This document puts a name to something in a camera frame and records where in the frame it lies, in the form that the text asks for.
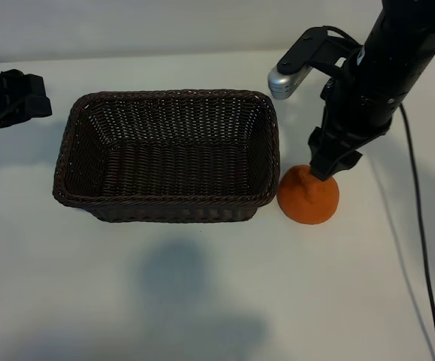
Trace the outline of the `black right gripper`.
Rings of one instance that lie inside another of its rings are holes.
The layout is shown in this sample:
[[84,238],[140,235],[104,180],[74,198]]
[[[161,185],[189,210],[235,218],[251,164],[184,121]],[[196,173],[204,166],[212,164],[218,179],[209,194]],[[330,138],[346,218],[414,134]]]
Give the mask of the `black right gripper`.
[[328,180],[356,166],[362,154],[346,145],[364,145],[384,135],[426,67],[427,51],[417,48],[362,48],[342,67],[325,67],[331,79],[322,90],[322,125],[308,139],[310,173]]

